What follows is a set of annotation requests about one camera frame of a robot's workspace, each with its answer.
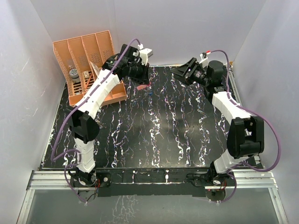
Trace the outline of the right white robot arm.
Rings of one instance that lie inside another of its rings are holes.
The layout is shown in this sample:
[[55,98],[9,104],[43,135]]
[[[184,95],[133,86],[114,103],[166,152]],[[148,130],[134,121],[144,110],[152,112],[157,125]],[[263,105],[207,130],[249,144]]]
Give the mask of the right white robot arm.
[[205,97],[229,123],[227,149],[211,163],[203,176],[206,182],[219,185],[234,166],[264,151],[264,120],[238,107],[223,85],[223,76],[228,74],[228,69],[222,62],[206,59],[198,62],[192,58],[171,72],[185,85],[202,85]]

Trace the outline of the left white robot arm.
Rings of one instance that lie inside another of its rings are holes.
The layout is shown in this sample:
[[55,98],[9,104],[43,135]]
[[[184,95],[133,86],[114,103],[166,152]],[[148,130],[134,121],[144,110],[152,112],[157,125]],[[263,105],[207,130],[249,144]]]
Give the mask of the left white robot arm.
[[73,179],[85,186],[96,182],[94,140],[100,127],[96,114],[105,98],[123,78],[129,77],[139,85],[149,85],[149,58],[153,50],[139,44],[136,48],[123,44],[120,53],[109,57],[102,65],[97,79],[70,113],[68,124],[78,152],[78,165]]

